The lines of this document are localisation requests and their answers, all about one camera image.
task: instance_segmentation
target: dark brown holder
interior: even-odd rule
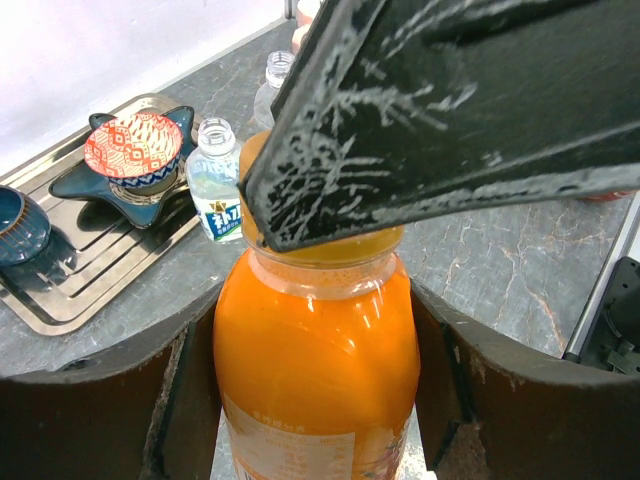
[[[0,380],[0,479],[208,479],[220,401],[216,286],[56,372]],[[494,332],[419,284],[416,398],[439,480],[636,479],[640,380]]]

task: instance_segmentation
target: bottle neck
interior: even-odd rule
[[[295,57],[290,52],[273,52],[267,60],[265,75],[267,83],[275,90],[280,90],[284,79],[287,78]]]
[[[358,265],[303,267],[250,248],[249,265],[260,282],[277,292],[317,300],[343,300],[382,287],[396,271],[397,257],[391,252]]]
[[[231,152],[236,136],[231,125],[222,118],[207,118],[198,128],[198,147],[206,156],[216,157]]]

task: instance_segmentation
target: dark blue bowl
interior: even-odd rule
[[[31,260],[49,243],[51,222],[23,193],[0,186],[0,267]]]

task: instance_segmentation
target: water bottle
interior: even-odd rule
[[[253,116],[262,130],[269,130],[275,123],[271,113],[271,104],[278,95],[280,87],[287,77],[294,55],[289,52],[273,52],[267,60],[267,81],[258,89],[253,103]]]
[[[207,237],[226,243],[242,237],[237,188],[240,150],[231,125],[207,118],[198,129],[198,148],[187,158],[187,182]]]

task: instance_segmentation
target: white wall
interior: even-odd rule
[[[0,175],[282,17],[283,0],[5,0]]]

